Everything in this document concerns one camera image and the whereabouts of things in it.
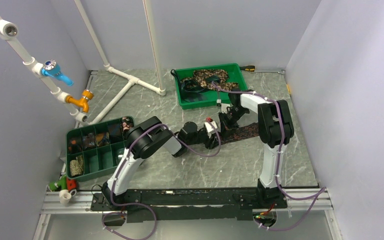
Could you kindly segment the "dark orange patterned tie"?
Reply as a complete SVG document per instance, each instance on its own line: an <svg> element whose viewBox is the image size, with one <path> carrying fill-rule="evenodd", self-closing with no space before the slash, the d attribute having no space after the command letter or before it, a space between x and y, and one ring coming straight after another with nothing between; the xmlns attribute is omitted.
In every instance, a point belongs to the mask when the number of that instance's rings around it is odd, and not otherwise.
<svg viewBox="0 0 384 240"><path fill-rule="evenodd" d="M254 122L246 126L233 129L222 128L220 132L221 144L234 143L259 136L258 123Z"/></svg>

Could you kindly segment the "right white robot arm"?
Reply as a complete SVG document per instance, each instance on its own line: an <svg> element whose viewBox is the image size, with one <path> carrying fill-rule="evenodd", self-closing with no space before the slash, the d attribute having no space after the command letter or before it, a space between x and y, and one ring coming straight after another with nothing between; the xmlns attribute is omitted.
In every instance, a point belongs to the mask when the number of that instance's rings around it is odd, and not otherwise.
<svg viewBox="0 0 384 240"><path fill-rule="evenodd" d="M273 100L255 91L228 91L231 106L219 114L220 133L224 138L244 135L239 119L250 112L257 114L258 136L263 143L263 167L259 176L256 203L267 208L275 201L275 195L285 192L280 184L280 169L284 150L294 136L294 125L288 102Z"/></svg>

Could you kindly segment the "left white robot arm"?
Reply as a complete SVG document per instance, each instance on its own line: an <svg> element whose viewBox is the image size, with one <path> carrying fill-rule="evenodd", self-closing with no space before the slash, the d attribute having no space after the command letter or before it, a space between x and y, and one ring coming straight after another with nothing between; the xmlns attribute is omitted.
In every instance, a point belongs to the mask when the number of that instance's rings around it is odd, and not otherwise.
<svg viewBox="0 0 384 240"><path fill-rule="evenodd" d="M126 133L123 154L119 155L119 164L113 175L103 184L101 192L104 204L111 210L119 209L124 203L130 181L143 161L151 157L159 149L165 149L177 158L187 151L198 154L192 145L203 144L207 149L222 145L218 125L207 118L202 128L194 122L187 122L178 132L173 132L167 125L154 116L132 127Z"/></svg>

